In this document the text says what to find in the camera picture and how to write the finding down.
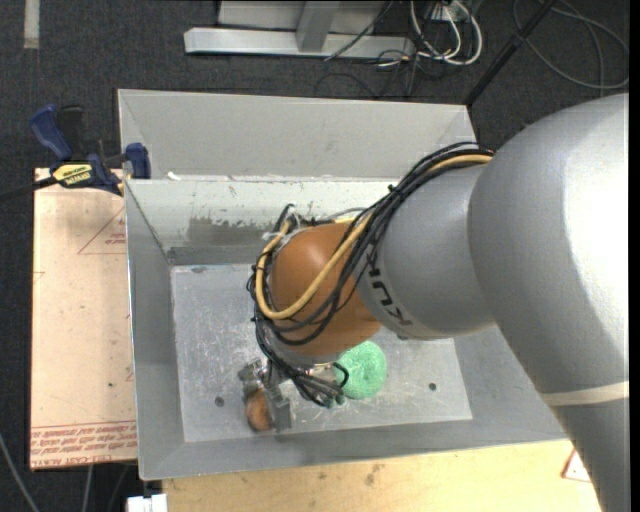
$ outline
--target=cardboard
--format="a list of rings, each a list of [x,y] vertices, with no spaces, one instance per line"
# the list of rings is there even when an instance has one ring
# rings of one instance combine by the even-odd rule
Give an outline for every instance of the cardboard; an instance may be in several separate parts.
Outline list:
[[[121,197],[34,194],[31,375],[31,469],[136,459]]]
[[[171,512],[600,512],[569,440],[162,481]]]

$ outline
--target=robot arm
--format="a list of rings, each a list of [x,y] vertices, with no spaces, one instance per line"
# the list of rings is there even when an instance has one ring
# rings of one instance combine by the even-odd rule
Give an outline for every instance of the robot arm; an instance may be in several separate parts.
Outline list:
[[[628,95],[597,100],[493,158],[431,155],[350,223],[296,236],[279,223],[252,287],[276,367],[336,361],[380,324],[415,339],[497,324],[603,508],[628,510],[627,133]],[[334,384],[326,397],[336,396]]]

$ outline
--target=gray robot arm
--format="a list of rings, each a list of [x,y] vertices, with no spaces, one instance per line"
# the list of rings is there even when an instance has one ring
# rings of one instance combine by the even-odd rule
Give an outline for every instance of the gray robot arm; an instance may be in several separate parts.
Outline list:
[[[628,105],[549,116],[414,192],[358,289],[403,337],[496,323],[611,511],[630,510]]]

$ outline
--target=blue clamp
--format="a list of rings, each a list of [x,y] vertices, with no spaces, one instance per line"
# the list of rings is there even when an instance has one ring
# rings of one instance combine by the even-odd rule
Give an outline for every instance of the blue clamp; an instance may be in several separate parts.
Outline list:
[[[111,172],[97,154],[89,154],[84,161],[73,158],[74,151],[56,122],[55,105],[50,104],[38,110],[29,120],[29,126],[40,144],[56,155],[57,161],[49,169],[53,180],[66,188],[91,187],[121,195],[122,187],[118,185],[122,180]],[[151,177],[149,156],[142,144],[129,144],[125,153],[116,158],[120,162],[131,162],[134,178]]]

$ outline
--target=green object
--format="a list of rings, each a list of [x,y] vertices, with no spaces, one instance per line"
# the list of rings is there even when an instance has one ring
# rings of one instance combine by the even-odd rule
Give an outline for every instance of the green object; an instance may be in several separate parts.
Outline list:
[[[375,395],[387,380],[387,358],[378,345],[365,341],[345,352],[338,363],[349,372],[343,391],[345,396],[362,400]],[[338,382],[344,379],[342,370],[333,367]]]

